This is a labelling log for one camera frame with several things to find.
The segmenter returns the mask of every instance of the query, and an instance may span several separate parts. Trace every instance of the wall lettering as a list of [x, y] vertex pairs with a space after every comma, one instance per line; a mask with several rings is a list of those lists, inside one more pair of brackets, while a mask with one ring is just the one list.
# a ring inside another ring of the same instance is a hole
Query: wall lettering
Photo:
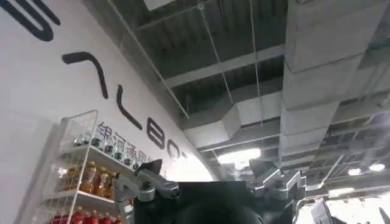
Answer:
[[169, 139], [168, 142], [166, 143], [166, 149], [168, 151], [169, 157], [173, 160], [177, 160], [180, 158], [180, 150], [177, 144], [172, 141], [172, 139]]
[[146, 133], [152, 142], [156, 144], [160, 149], [164, 150], [165, 146], [165, 134], [160, 126], [150, 117], [146, 122]]
[[[38, 11], [36, 11], [30, 3], [26, 0], [15, 0], [16, 3], [22, 7], [40, 26], [41, 29], [37, 28], [29, 19], [27, 19], [17, 8], [15, 8], [8, 0], [0, 0], [0, 7], [3, 8], [13, 19], [15, 19], [19, 24], [21, 24], [25, 29], [29, 31], [33, 36], [38, 38], [41, 41], [50, 42], [54, 38], [53, 30], [50, 24], [40, 15]], [[56, 25], [61, 25], [60, 19], [51, 11], [51, 9], [42, 2], [42, 0], [32, 0], [32, 2]], [[89, 52], [74, 52], [70, 54], [62, 55], [62, 60], [67, 65], [78, 63], [82, 61], [90, 61], [92, 62], [97, 70], [101, 91], [103, 98], [108, 99], [108, 91], [107, 85], [105, 83], [104, 71], [99, 63], [99, 61]], [[118, 108], [120, 112], [125, 116], [137, 129], [143, 130], [143, 126], [139, 123], [124, 107], [122, 104], [122, 95], [123, 95], [123, 87], [122, 85], [118, 85], [118, 91], [116, 94], [116, 103], [118, 104]], [[165, 147], [168, 151], [169, 156], [176, 160], [181, 156], [187, 158], [187, 155], [184, 152], [181, 152], [177, 144], [172, 140], [168, 139], [165, 143], [165, 133], [164, 130], [151, 118], [149, 117], [146, 121], [146, 134], [149, 139], [160, 149], [164, 150]], [[131, 143], [127, 142], [122, 136], [117, 134], [117, 132], [104, 125], [102, 122], [97, 126], [98, 131], [102, 134], [104, 139], [111, 136], [115, 144], [128, 151], [131, 156], [137, 158], [137, 160], [141, 163], [145, 163], [146, 161], [150, 161], [151, 157], [147, 156], [144, 152], [135, 150], [136, 147]]]
[[90, 53], [82, 51], [82, 52], [75, 52], [70, 54], [64, 54], [62, 55], [62, 60], [67, 65], [82, 62], [82, 61], [90, 61], [92, 62], [96, 69], [97, 69], [97, 75], [99, 76], [99, 82], [100, 87], [102, 90], [103, 97], [105, 99], [108, 99], [108, 92], [107, 92], [107, 85], [105, 84], [105, 78], [104, 78], [104, 72], [102, 69], [102, 66], [100, 65], [99, 61]]
[[[26, 0], [16, 0], [18, 3], [41, 27], [42, 30], [37, 28], [32, 22], [29, 21], [17, 8], [15, 8], [7, 0], [0, 2], [0, 6], [20, 23], [25, 29], [27, 29], [33, 36], [41, 41], [49, 42], [53, 40], [54, 34], [49, 23], [28, 3]], [[45, 13], [54, 24], [60, 25], [61, 22], [58, 17], [46, 6], [42, 0], [33, 0], [33, 3]]]
[[123, 87], [122, 85], [118, 85], [118, 92], [116, 93], [116, 103], [118, 104], [119, 110], [134, 126], [138, 129], [142, 130], [142, 125], [129, 113], [122, 105], [122, 94]]

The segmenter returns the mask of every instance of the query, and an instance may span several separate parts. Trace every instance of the white wall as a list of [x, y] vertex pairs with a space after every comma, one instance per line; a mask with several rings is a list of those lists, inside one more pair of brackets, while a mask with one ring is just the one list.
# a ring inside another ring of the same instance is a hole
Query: white wall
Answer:
[[[22, 198], [51, 126], [62, 117], [93, 109], [99, 111], [99, 122], [104, 121], [137, 149], [153, 159], [162, 158], [162, 172], [168, 178], [212, 180], [194, 147], [84, 5], [78, 0], [43, 1], [61, 20], [61, 25], [56, 26], [44, 15], [54, 31], [54, 39], [50, 42], [35, 38], [8, 13], [0, 10], [0, 139], [1, 144], [7, 143], [0, 151], [2, 189], [4, 185], [5, 189], [19, 186], [13, 195]], [[99, 60], [105, 74], [108, 99], [102, 96], [98, 74], [91, 62], [66, 65], [62, 61], [63, 54], [78, 51], [87, 51]], [[116, 104], [118, 84], [124, 88], [124, 107], [142, 124], [143, 131], [120, 113]], [[174, 163], [166, 149], [160, 150], [147, 137], [148, 117], [164, 129], [166, 140], [172, 139], [188, 155], [187, 161], [181, 159]], [[34, 128], [40, 124], [44, 128]], [[12, 137], [16, 142], [14, 147], [10, 141]], [[6, 197], [9, 194], [6, 191], [0, 194], [0, 223], [12, 223], [23, 201], [5, 200], [10, 198]]]

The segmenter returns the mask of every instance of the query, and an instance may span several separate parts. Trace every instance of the beverage bottle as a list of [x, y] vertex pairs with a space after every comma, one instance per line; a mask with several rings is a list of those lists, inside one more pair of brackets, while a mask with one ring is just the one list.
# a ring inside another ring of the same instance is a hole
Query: beverage bottle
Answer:
[[81, 206], [77, 207], [77, 211], [72, 215], [70, 224], [83, 224], [84, 215], [82, 210], [83, 208]]
[[111, 176], [109, 178], [109, 185], [108, 185], [108, 190], [106, 193], [106, 198], [114, 200], [114, 183], [116, 179], [116, 172], [112, 172]]
[[90, 143], [91, 139], [92, 139], [92, 135], [90, 133], [86, 133], [83, 135], [81, 144], [88, 145]]
[[108, 173], [105, 170], [105, 167], [100, 167], [100, 174], [96, 178], [96, 185], [94, 189], [94, 194], [100, 197], [104, 197], [107, 192], [107, 179]]
[[66, 224], [68, 222], [69, 214], [61, 216], [60, 224]]
[[102, 224], [103, 223], [103, 215], [102, 214], [99, 214], [98, 215], [98, 218], [99, 218], [99, 224]]
[[122, 224], [121, 216], [120, 216], [120, 215], [118, 215], [118, 216], [116, 217], [116, 220], [115, 220], [114, 224]]
[[77, 185], [79, 184], [79, 178], [80, 178], [80, 173], [81, 173], [81, 168], [82, 166], [76, 166], [73, 178], [71, 179], [71, 184], [69, 190], [75, 190], [77, 189]]
[[71, 189], [71, 185], [73, 185], [74, 176], [76, 174], [77, 166], [73, 165], [69, 168], [68, 173], [65, 175], [65, 182], [63, 186], [64, 191], [68, 191]]
[[91, 223], [91, 214], [89, 212], [85, 212], [83, 224], [90, 224], [90, 223]]
[[91, 221], [90, 224], [99, 224], [99, 217], [98, 217], [98, 213], [96, 212], [96, 210], [92, 211], [90, 221]]
[[61, 221], [61, 213], [57, 211], [55, 216], [50, 220], [50, 224], [60, 224]]
[[103, 218], [103, 221], [101, 224], [112, 224], [112, 220], [110, 219], [110, 214], [106, 213], [105, 217]]
[[112, 140], [112, 137], [108, 137], [107, 140], [104, 142], [104, 152], [111, 157], [113, 156], [114, 141]]
[[100, 134], [100, 132], [96, 131], [92, 136], [91, 145], [103, 152], [103, 139], [104, 137]]
[[84, 172], [84, 175], [83, 175], [83, 180], [81, 182], [81, 185], [80, 185], [80, 190], [86, 192], [86, 193], [89, 193], [89, 194], [92, 194], [93, 193], [93, 181], [94, 181], [94, 178], [95, 178], [95, 174], [96, 174], [96, 167], [95, 167], [95, 162], [94, 161], [90, 161], [88, 163], [88, 166], [85, 168], [85, 172]]
[[128, 167], [131, 167], [132, 159], [131, 159], [130, 153], [129, 152], [124, 152], [123, 157], [124, 157], [123, 164], [125, 164]]
[[114, 147], [114, 158], [118, 160], [119, 162], [122, 161], [123, 156], [123, 148], [118, 147], [118, 144]]
[[83, 135], [79, 135], [78, 137], [74, 138], [73, 146], [77, 147], [82, 145], [82, 141], [83, 141]]

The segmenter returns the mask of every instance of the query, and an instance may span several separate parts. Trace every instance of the large black letter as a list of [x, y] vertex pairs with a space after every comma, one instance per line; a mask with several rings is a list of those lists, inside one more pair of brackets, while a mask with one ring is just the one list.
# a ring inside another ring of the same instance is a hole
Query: large black letter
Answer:
[[129, 113], [125, 110], [122, 105], [122, 94], [123, 87], [122, 85], [118, 85], [118, 92], [116, 93], [116, 103], [118, 104], [119, 110], [133, 125], [135, 125], [138, 129], [142, 130], [142, 125]]
[[[18, 9], [16, 9], [7, 0], [0, 1], [0, 6], [12, 16], [18, 23], [26, 28], [33, 36], [42, 41], [49, 42], [53, 40], [54, 34], [50, 25], [44, 18], [26, 1], [16, 0], [16, 2], [43, 28], [38, 29], [32, 22], [30, 22]], [[44, 12], [56, 25], [60, 25], [61, 22], [56, 15], [41, 1], [34, 0], [34, 3]]]
[[103, 97], [105, 99], [108, 99], [107, 86], [105, 84], [104, 72], [103, 72], [102, 66], [100, 65], [99, 61], [93, 55], [91, 55], [90, 53], [85, 52], [85, 51], [75, 52], [75, 53], [62, 55], [62, 60], [67, 65], [72, 64], [72, 63], [81, 62], [81, 61], [86, 61], [86, 60], [91, 61], [97, 69], [97, 74], [99, 75], [100, 87], [102, 89]]
[[152, 142], [156, 144], [160, 149], [164, 150], [165, 146], [165, 134], [164, 131], [153, 121], [150, 117], [147, 118], [146, 133]]
[[[177, 156], [174, 156], [172, 151], [171, 151], [171, 146], [173, 146], [175, 149], [176, 149], [176, 152], [177, 152]], [[180, 158], [180, 150], [179, 150], [179, 147], [177, 146], [177, 144], [172, 141], [172, 139], [169, 139], [168, 142], [166, 143], [166, 148], [167, 148], [167, 151], [168, 151], [168, 155], [169, 157], [171, 157], [171, 159], [173, 160], [177, 160]]]

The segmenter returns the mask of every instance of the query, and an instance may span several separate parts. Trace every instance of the suspension wire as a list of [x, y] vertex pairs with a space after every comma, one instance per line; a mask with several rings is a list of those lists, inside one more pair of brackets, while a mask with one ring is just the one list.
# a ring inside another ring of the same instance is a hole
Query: suspension wire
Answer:
[[256, 51], [256, 38], [255, 38], [255, 25], [254, 25], [254, 11], [253, 11], [253, 5], [252, 5], [252, 0], [249, 0], [249, 6], [250, 6], [250, 25], [252, 26], [252, 42], [253, 42], [253, 48], [254, 48], [254, 54], [255, 54], [255, 70], [256, 70], [256, 85], [257, 85], [257, 97], [259, 100], [259, 105], [260, 105], [260, 124], [263, 125], [263, 107], [261, 103], [261, 98], [260, 98], [260, 84], [258, 82], [258, 68], [257, 68], [257, 63], [258, 63], [258, 58], [257, 58], [257, 51]]
[[[200, 14], [202, 15], [203, 23], [205, 24], [205, 27], [206, 27], [206, 30], [207, 30], [207, 33], [208, 33], [208, 37], [210, 37], [210, 41], [211, 41], [211, 45], [213, 46], [215, 57], [217, 59], [218, 65], [221, 66], [221, 61], [219, 59], [217, 48], [215, 47], [215, 44], [214, 44], [214, 39], [213, 39], [213, 37], [211, 35], [210, 28], [209, 28], [209, 26], [207, 24], [206, 16], [205, 16], [205, 13], [204, 13], [204, 7], [205, 7], [205, 5], [203, 3], [199, 3], [198, 4], [198, 9], [200, 11]], [[223, 69], [221, 71], [221, 74], [222, 74], [222, 77], [224, 78], [224, 82], [225, 82], [225, 86], [226, 86], [226, 89], [227, 89], [227, 93], [229, 95], [230, 102], [232, 103], [232, 105], [234, 105], [234, 102], [233, 102], [233, 99], [232, 99], [232, 95], [230, 93], [229, 86], [228, 86], [227, 81], [226, 81], [225, 72], [223, 71]]]

